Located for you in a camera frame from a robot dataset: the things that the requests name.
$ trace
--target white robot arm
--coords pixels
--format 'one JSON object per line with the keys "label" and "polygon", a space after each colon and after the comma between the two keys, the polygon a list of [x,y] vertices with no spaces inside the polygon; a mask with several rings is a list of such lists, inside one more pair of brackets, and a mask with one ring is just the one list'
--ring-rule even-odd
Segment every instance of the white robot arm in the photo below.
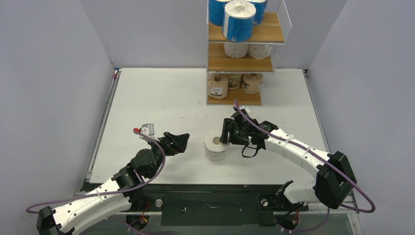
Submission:
{"label": "white robot arm", "polygon": [[337,209],[341,205],[353,186],[314,155],[318,155],[323,160],[336,166],[356,183],[356,178],[346,155],[341,152],[330,154],[315,149],[295,139],[293,135],[286,134],[268,121],[259,124],[255,119],[249,117],[249,110],[246,107],[241,106],[240,111],[255,125],[279,139],[259,131],[245,120],[239,112],[236,112],[231,118],[224,119],[221,143],[244,145],[243,157],[247,157],[244,155],[246,147],[256,145],[256,152],[250,157],[254,157],[260,149],[265,149],[282,155],[310,173],[314,178],[313,180],[307,183],[289,181],[278,191],[280,197],[288,200],[289,203],[321,202],[332,209]]}
{"label": "white robot arm", "polygon": [[141,129],[135,129],[135,132],[146,136],[144,139],[149,142],[151,149],[140,150],[117,174],[87,195],[59,207],[42,208],[36,226],[39,235],[78,235],[117,212],[137,210],[144,206],[146,199],[143,186],[150,180],[144,182],[143,178],[153,179],[159,174],[163,164],[161,149],[166,156],[183,153],[189,134],[175,136],[165,132],[164,137],[155,138],[152,124],[145,124]]}

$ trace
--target gray wall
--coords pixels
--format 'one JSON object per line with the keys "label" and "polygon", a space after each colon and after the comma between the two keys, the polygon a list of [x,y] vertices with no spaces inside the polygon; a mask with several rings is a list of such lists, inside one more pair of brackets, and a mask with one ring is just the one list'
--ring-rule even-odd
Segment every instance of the gray wall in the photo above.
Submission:
{"label": "gray wall", "polygon": [[78,1],[0,1],[0,234],[34,235],[24,209],[71,197],[114,70]]}
{"label": "gray wall", "polygon": [[[206,67],[207,0],[80,2],[115,66]],[[309,68],[345,2],[286,0],[293,26],[278,66]]]}
{"label": "gray wall", "polygon": [[116,67],[206,67],[206,0],[80,2]]}
{"label": "gray wall", "polygon": [[291,19],[286,43],[277,46],[279,68],[308,69],[347,0],[285,0]]}
{"label": "gray wall", "polygon": [[377,205],[359,215],[368,235],[414,234],[413,9],[413,0],[348,0],[308,74],[330,150],[349,156]]}

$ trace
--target toilet paper roll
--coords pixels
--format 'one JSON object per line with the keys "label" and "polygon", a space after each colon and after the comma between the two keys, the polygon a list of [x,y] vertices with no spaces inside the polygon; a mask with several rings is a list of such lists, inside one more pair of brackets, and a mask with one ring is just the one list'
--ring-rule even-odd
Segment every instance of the toilet paper roll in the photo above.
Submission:
{"label": "toilet paper roll", "polygon": [[262,73],[245,73],[242,77],[242,91],[246,94],[256,94],[261,90]]}
{"label": "toilet paper roll", "polygon": [[211,131],[205,135],[205,154],[213,162],[218,162],[228,154],[229,144],[220,143],[221,131]]}
{"label": "toilet paper roll", "polygon": [[209,0],[209,21],[217,26],[223,26],[223,14],[226,3],[231,0]]}
{"label": "toilet paper roll", "polygon": [[225,5],[222,34],[231,42],[244,42],[252,36],[256,8],[245,0],[233,0]]}
{"label": "toilet paper roll", "polygon": [[241,73],[229,73],[228,74],[228,90],[233,91],[241,87],[242,74]]}
{"label": "toilet paper roll", "polygon": [[242,58],[248,54],[247,43],[224,43],[225,54],[232,58]]}
{"label": "toilet paper roll", "polygon": [[262,23],[265,15],[265,9],[267,9],[268,0],[247,0],[252,3],[256,8],[256,14],[254,19],[254,27]]}
{"label": "toilet paper roll", "polygon": [[214,99],[223,99],[228,95],[228,75],[212,73],[207,78],[208,95]]}
{"label": "toilet paper roll", "polygon": [[272,44],[249,44],[249,55],[255,59],[264,59],[271,55]]}

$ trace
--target white label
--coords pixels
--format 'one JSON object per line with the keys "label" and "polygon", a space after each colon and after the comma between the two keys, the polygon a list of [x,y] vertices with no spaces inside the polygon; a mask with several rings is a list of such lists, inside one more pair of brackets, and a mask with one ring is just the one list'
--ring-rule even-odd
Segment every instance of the white label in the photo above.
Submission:
{"label": "white label", "polygon": [[221,96],[223,93],[223,87],[212,87],[212,89],[210,89],[210,93],[212,95]]}

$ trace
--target white tabletop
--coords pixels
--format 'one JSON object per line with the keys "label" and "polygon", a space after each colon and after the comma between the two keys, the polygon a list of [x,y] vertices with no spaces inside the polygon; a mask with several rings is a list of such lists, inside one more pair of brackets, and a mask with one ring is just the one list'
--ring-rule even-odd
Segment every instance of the white tabletop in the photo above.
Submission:
{"label": "white tabletop", "polygon": [[[265,75],[262,106],[249,106],[251,117],[270,121],[296,139],[325,150],[302,70],[276,70]],[[221,131],[231,106],[206,105],[205,69],[122,69],[92,171],[91,183],[103,183],[149,145],[132,130],[155,125],[156,137],[168,131],[189,133],[185,153],[167,157],[155,184],[283,184],[311,176],[282,156],[260,150],[242,158],[242,146],[231,146],[221,162],[204,153],[204,136]]]}

